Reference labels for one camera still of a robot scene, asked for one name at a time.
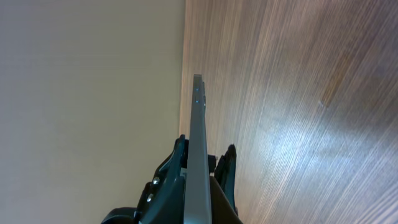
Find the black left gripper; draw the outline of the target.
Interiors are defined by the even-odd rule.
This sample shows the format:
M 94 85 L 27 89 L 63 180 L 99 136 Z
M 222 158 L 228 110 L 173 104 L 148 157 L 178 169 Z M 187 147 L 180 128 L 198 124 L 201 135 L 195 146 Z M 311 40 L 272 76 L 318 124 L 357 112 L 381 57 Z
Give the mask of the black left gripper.
M 115 208 L 102 223 L 183 223 L 186 143 L 184 135 L 176 139 L 172 153 L 146 183 L 137 207 Z

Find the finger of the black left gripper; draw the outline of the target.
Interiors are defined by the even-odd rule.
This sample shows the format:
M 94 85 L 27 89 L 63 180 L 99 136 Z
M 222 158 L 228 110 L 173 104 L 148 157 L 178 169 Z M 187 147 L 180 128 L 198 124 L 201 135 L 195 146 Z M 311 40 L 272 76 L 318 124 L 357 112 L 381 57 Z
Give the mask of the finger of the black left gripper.
M 236 147 L 231 144 L 210 177 L 212 224 L 242 223 L 234 198 L 236 162 Z

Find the teal screen Galaxy smartphone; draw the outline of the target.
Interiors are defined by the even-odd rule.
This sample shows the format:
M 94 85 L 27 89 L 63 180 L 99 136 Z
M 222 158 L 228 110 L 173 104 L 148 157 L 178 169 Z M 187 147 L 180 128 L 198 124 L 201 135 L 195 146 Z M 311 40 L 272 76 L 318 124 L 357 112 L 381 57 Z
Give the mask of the teal screen Galaxy smartphone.
M 201 75 L 193 76 L 183 222 L 186 224 L 212 222 L 206 146 L 205 87 Z

